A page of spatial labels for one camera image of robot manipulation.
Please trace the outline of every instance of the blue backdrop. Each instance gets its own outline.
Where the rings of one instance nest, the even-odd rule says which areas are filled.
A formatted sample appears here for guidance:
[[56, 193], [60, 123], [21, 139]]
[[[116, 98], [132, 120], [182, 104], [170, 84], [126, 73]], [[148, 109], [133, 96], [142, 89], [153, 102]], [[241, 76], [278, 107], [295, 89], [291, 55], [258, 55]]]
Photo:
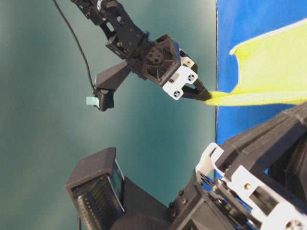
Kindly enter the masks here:
[[[307, 18], [306, 0], [218, 0], [218, 91], [231, 92], [238, 82], [237, 44]], [[218, 107], [217, 143], [222, 144], [290, 105]]]

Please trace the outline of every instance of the cable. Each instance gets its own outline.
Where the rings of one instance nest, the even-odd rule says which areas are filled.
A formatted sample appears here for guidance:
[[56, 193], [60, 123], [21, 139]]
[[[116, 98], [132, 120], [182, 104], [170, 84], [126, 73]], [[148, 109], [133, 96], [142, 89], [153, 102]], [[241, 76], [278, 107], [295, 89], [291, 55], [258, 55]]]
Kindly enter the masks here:
[[55, 4], [56, 8], [58, 9], [60, 15], [61, 15], [62, 18], [64, 19], [65, 23], [67, 24], [69, 30], [71, 31], [71, 33], [72, 33], [72, 35], [73, 35], [73, 37], [74, 37], [74, 39], [75, 39], [75, 41], [76, 41], [76, 43], [77, 43], [77, 45], [78, 45], [78, 48], [79, 48], [79, 50], [80, 50], [80, 52], [81, 52], [81, 55], [82, 55], [82, 57], [83, 57], [83, 59], [84, 59], [85, 65], [86, 65], [86, 70], [87, 70], [88, 79], [89, 79], [89, 81], [90, 81], [90, 84], [91, 84], [92, 89], [93, 89], [94, 92], [95, 92], [96, 90], [95, 90], [95, 86], [93, 85], [93, 81], [92, 81], [92, 77], [91, 77], [91, 72], [90, 72], [90, 67], [89, 67], [89, 65], [88, 65], [87, 59], [86, 59], [86, 57], [85, 57], [85, 54], [84, 54], [84, 52], [83, 52], [83, 50], [82, 50], [82, 47], [81, 47], [81, 45], [80, 45], [80, 43], [79, 43], [79, 40], [78, 40], [78, 38], [77, 38], [75, 32], [73, 31], [73, 29], [72, 29], [70, 23], [68, 22], [67, 18], [66, 18], [65, 15], [63, 14], [61, 8], [59, 7], [57, 1], [56, 1], [56, 0], [53, 0], [53, 2], [54, 2], [54, 4]]

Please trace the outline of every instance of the green background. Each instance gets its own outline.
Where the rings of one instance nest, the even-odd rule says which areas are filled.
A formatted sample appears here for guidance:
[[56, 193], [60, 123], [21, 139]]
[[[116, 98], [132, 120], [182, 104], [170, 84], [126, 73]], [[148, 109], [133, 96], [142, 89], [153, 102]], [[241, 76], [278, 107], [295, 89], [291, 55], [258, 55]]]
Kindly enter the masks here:
[[[152, 40], [173, 37], [215, 90], [215, 1], [120, 2]], [[93, 75], [120, 62], [99, 27], [69, 0], [59, 4]], [[214, 141], [214, 107], [176, 102], [133, 74], [115, 93], [115, 109], [85, 106], [85, 66], [51, 0], [0, 1], [0, 79], [0, 229], [75, 229], [64, 185], [78, 159], [112, 146], [124, 174], [168, 204]]]

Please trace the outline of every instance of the black device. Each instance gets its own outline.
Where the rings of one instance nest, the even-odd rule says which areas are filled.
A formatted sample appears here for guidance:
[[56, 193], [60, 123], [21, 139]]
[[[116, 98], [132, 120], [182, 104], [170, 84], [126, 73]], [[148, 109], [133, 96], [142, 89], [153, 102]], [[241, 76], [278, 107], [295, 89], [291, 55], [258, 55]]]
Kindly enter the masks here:
[[[86, 224], [84, 216], [90, 212], [80, 210], [78, 196], [88, 197], [88, 191], [97, 188], [97, 179], [106, 175], [120, 181], [104, 181], [108, 186], [99, 186], [96, 199], [112, 202], [109, 206], [92, 204], [103, 210], [92, 215], [103, 224], [86, 225], [88, 230], [307, 229], [307, 103], [283, 111], [221, 146], [210, 144], [190, 182], [169, 207], [115, 173], [117, 165], [115, 148], [103, 150], [80, 160], [67, 182]], [[220, 178], [208, 176], [213, 169]], [[121, 184], [113, 185], [118, 188], [116, 194], [110, 189], [112, 184]]]
[[113, 95], [131, 73], [158, 84], [173, 99], [211, 98], [195, 62], [167, 34], [155, 41], [128, 16], [117, 0], [71, 0], [107, 37], [107, 47], [125, 61], [97, 74], [94, 97], [87, 103], [101, 111], [114, 107]]

